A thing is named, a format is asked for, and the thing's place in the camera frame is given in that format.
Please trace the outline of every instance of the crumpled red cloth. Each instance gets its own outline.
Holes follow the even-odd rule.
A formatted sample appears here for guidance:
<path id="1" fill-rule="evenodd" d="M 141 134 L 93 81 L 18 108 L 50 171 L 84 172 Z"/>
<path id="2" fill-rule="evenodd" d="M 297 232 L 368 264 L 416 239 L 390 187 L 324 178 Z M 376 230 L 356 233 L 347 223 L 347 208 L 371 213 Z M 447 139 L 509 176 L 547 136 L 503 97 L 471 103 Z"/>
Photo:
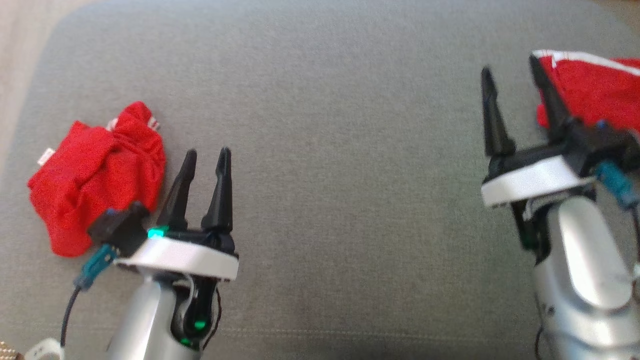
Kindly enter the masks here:
<path id="1" fill-rule="evenodd" d="M 588 126 L 605 119 L 616 129 L 640 132 L 640 59 L 553 50 L 533 54 L 573 116 Z M 542 104 L 537 118 L 540 125 L 548 127 Z"/>
<path id="2" fill-rule="evenodd" d="M 108 208 L 125 209 L 139 200 L 155 210 L 166 163 L 156 128 L 141 101 L 126 107 L 107 128 L 73 123 L 27 184 L 55 254 L 86 252 L 92 244 L 87 228 Z"/>

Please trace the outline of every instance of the green led indicator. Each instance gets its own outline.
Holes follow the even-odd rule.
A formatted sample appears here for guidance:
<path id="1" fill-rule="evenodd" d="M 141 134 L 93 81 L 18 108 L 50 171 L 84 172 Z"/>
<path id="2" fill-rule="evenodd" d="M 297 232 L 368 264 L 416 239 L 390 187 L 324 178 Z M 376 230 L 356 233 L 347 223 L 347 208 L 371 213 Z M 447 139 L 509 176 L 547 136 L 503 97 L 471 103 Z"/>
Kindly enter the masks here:
<path id="1" fill-rule="evenodd" d="M 205 325 L 207 325 L 207 322 L 204 321 L 197 321 L 193 324 L 193 327 L 196 328 L 196 330 L 202 330 L 204 329 Z"/>
<path id="2" fill-rule="evenodd" d="M 164 236 L 164 229 L 161 228 L 153 228 L 153 229 L 149 229 L 148 233 L 147 233 L 147 237 L 152 239 L 152 238 L 161 238 Z"/>

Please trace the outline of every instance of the gray fabric surface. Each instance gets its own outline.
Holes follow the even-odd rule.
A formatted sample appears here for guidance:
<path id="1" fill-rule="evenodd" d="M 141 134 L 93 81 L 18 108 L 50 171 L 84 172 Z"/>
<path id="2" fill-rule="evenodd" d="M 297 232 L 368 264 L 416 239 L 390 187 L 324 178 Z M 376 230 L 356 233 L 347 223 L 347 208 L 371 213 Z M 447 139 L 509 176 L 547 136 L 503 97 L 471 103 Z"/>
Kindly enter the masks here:
<path id="1" fill-rule="evenodd" d="M 86 257 L 51 254 L 26 182 L 72 121 L 135 100 L 162 124 L 171 181 L 199 152 L 199 224 L 222 145 L 234 155 L 241 269 L 206 359 L 528 359 L 533 258 L 484 209 L 479 75 L 491 63 L 519 145 L 543 137 L 532 49 L 639 56 L 584 0 L 115 0 L 53 33 L 0 194 L 0 336 L 58 336 Z M 632 256 L 631 231 L 602 196 Z M 99 359 L 139 279 L 108 270 L 72 313 L 70 359 Z"/>

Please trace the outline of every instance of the red garment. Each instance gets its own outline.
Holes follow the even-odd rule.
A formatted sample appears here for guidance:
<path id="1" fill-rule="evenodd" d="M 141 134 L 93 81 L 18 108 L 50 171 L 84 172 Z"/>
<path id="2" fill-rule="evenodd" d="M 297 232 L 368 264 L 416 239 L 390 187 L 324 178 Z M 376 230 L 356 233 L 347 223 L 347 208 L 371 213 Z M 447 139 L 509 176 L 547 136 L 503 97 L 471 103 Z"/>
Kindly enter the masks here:
<path id="1" fill-rule="evenodd" d="M 89 249 L 86 230 L 108 208 L 125 209 L 136 200 L 156 208 L 166 159 L 151 111 L 134 102 L 109 126 L 111 131 L 74 122 L 27 184 L 57 255 Z"/>
<path id="2" fill-rule="evenodd" d="M 534 54 L 573 116 L 589 126 L 606 119 L 616 129 L 640 131 L 640 59 L 553 50 Z M 548 127 L 542 104 L 538 123 Z"/>

